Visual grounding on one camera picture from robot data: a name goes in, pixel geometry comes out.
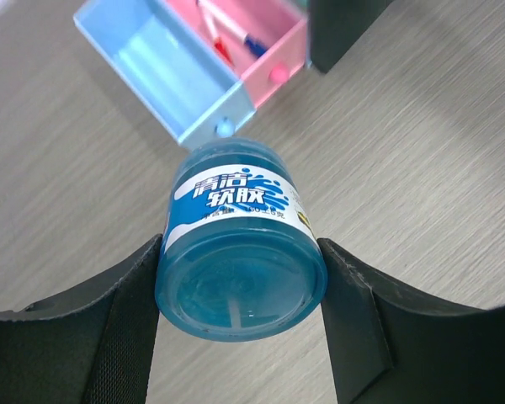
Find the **blue capped white marker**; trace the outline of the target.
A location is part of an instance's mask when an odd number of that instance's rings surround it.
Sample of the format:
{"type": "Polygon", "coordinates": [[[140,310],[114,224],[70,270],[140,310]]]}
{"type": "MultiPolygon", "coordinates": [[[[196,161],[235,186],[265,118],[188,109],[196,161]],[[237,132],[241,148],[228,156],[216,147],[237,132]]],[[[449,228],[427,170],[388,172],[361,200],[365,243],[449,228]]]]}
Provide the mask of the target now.
{"type": "Polygon", "coordinates": [[[212,1],[199,0],[197,4],[210,13],[216,22],[233,34],[253,56],[259,58],[268,51],[268,47],[262,41],[250,35],[235,19],[212,1]]]}

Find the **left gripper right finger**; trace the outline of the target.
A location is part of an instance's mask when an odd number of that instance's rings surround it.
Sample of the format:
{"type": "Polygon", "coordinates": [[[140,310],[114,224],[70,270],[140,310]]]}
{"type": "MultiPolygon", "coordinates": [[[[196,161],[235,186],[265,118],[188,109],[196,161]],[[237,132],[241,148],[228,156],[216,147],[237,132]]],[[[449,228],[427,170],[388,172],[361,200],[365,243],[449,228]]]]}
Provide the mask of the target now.
{"type": "Polygon", "coordinates": [[[505,306],[438,298],[319,241],[340,403],[505,403],[505,306]]]}

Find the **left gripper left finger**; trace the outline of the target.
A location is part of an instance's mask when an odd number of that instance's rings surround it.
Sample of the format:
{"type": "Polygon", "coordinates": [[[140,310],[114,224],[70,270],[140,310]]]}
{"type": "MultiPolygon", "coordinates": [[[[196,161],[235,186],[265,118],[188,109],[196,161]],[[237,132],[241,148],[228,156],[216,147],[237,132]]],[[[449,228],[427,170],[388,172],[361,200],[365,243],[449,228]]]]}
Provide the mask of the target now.
{"type": "Polygon", "coordinates": [[[143,403],[162,238],[22,311],[0,312],[0,403],[143,403]]]}

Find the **red capped white marker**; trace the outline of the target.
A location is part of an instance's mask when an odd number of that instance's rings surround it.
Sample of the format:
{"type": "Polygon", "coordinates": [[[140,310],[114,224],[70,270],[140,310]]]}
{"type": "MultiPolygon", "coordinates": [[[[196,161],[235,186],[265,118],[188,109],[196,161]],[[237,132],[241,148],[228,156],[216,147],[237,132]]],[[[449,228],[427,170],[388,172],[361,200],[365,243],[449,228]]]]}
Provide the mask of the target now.
{"type": "Polygon", "coordinates": [[[215,18],[210,11],[208,11],[203,5],[200,4],[199,1],[196,2],[197,7],[202,13],[203,20],[205,22],[205,26],[210,34],[210,38],[212,41],[212,45],[218,54],[225,63],[231,68],[235,67],[235,64],[231,58],[230,51],[227,49],[224,41],[221,38],[219,30],[215,26],[215,18]]]}

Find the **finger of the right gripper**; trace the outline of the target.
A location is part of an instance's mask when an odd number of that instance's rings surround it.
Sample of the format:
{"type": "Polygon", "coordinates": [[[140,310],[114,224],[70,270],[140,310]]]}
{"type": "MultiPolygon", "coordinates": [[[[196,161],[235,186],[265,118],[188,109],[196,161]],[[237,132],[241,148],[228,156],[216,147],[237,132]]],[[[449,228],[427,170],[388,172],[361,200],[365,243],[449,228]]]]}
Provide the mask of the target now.
{"type": "Polygon", "coordinates": [[[309,57],[328,73],[393,0],[310,0],[309,57]]]}

